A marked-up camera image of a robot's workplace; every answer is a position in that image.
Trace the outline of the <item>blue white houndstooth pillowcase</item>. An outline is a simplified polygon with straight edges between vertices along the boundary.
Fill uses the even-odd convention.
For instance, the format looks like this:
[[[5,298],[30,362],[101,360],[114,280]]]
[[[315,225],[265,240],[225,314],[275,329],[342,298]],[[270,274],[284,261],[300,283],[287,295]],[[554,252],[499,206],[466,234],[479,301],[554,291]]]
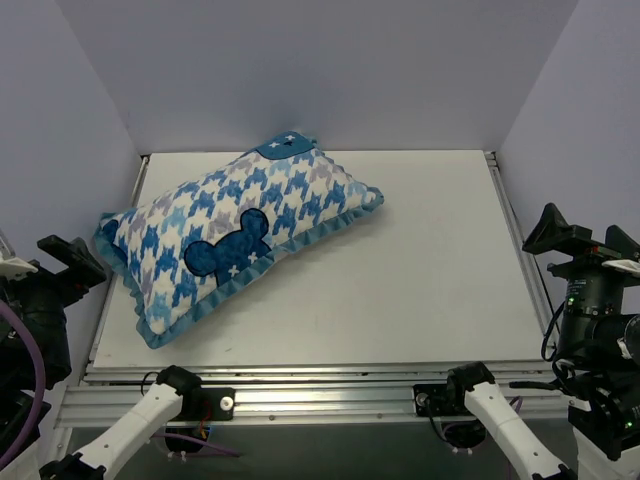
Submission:
[[[135,300],[136,329],[158,349],[295,253],[371,214],[379,189],[317,143],[286,131],[122,213],[94,235]]]

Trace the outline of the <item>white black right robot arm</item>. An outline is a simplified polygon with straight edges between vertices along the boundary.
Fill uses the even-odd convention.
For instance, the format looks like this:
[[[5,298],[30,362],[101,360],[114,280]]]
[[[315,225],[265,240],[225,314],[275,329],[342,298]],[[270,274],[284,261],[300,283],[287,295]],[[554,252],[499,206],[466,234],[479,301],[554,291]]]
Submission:
[[[548,266],[566,281],[551,382],[522,389],[562,394],[577,445],[570,468],[531,431],[482,362],[450,370],[444,400],[484,427],[521,479],[636,479],[639,476],[639,316],[621,311],[626,289],[639,284],[639,245],[616,225],[602,242],[547,204],[522,249],[556,251],[569,261]]]

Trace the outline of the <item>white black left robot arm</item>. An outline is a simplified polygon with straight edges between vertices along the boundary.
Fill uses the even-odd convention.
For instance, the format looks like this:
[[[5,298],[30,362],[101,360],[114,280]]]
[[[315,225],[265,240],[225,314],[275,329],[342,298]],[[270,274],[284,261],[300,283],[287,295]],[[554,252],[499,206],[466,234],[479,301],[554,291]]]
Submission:
[[[194,417],[200,378],[177,366],[162,370],[142,398],[96,440],[40,466],[39,424],[50,410],[44,394],[71,373],[67,307],[106,274],[81,238],[56,235],[40,250],[64,269],[53,273],[19,258],[1,241],[1,476],[4,479],[112,479],[167,422]]]

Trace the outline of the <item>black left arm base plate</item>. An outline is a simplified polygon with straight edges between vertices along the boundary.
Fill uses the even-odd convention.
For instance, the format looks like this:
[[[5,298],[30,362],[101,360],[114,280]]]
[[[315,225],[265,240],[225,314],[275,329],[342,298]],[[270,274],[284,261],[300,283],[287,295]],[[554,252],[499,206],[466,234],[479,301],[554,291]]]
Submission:
[[[187,393],[176,421],[230,421],[234,417],[235,390],[230,387],[202,388]]]

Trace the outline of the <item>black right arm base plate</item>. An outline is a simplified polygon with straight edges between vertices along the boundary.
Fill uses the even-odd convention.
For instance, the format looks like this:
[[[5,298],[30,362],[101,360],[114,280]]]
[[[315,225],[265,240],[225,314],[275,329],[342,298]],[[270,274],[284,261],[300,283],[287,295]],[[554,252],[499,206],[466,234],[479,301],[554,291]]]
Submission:
[[[462,417],[468,414],[464,405],[450,396],[444,383],[414,384],[412,396],[418,417]]]

